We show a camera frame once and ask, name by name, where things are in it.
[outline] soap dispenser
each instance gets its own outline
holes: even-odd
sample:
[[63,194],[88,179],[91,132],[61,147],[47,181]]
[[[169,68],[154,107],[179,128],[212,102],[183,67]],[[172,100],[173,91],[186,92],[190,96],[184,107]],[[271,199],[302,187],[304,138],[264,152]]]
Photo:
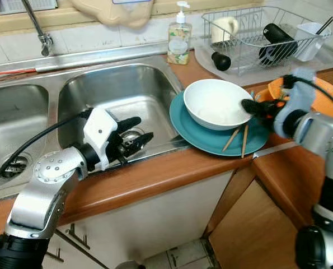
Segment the soap dispenser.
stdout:
[[176,16],[176,22],[168,28],[167,61],[174,64],[187,64],[189,62],[189,49],[191,41],[192,25],[186,23],[184,8],[190,8],[186,1],[178,1],[180,12]]

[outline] white mug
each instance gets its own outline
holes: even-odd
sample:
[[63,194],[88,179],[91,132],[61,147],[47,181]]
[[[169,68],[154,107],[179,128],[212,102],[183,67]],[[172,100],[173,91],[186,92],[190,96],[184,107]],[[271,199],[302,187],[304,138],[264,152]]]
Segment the white mug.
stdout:
[[231,35],[236,35],[237,32],[238,22],[234,17],[218,18],[213,21],[213,25],[211,27],[212,43],[230,40]]

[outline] teal plate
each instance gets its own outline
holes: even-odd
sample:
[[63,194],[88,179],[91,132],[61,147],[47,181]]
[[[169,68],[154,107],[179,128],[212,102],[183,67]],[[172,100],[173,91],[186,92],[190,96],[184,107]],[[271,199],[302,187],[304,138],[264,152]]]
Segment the teal plate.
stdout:
[[[224,152],[222,148],[232,136],[234,129],[227,131],[214,131],[199,125],[192,119],[184,104],[184,92],[179,93],[170,106],[172,125],[178,133],[193,146],[211,154],[220,156],[241,156],[243,129],[237,134],[232,143]],[[248,122],[249,130],[245,154],[253,153],[266,144],[269,132],[260,123],[252,118]]]

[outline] countertop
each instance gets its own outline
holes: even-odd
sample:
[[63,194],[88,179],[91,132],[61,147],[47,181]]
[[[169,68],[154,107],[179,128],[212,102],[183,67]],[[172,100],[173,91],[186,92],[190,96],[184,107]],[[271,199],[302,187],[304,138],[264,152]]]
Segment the countertop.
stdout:
[[[191,55],[187,66],[172,65],[184,87],[215,75],[203,69]],[[333,69],[321,71],[318,76],[333,84]],[[258,92],[267,82],[246,86]],[[286,142],[271,136],[269,145]],[[211,177],[235,168],[249,165],[251,155],[218,157],[195,148],[154,157],[107,173],[98,173],[80,182],[68,196],[60,224],[101,214],[157,194]],[[323,180],[323,162],[299,147],[256,159],[253,166],[275,202],[287,213],[296,227],[308,224],[310,205],[320,193]],[[3,232],[14,198],[0,201],[0,233]]]

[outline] chopstick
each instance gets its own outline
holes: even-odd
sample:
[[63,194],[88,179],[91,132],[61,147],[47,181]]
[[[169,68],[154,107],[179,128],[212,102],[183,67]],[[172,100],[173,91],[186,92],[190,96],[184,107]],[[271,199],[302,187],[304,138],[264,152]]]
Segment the chopstick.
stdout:
[[329,26],[329,24],[331,24],[333,22],[333,17],[330,17],[324,24],[322,27],[320,27],[320,29],[316,32],[316,35],[320,35],[325,28],[327,28]]
[[247,135],[248,135],[248,124],[245,126],[245,131],[243,133],[243,143],[242,143],[242,154],[241,158],[245,157],[245,150],[247,144]]
[[242,125],[238,126],[237,129],[233,132],[232,136],[229,138],[229,140],[227,141],[226,145],[223,147],[222,152],[224,152],[228,148],[229,144],[231,144],[231,142],[233,141],[233,139],[236,137],[236,135],[240,131],[241,127],[242,127]]

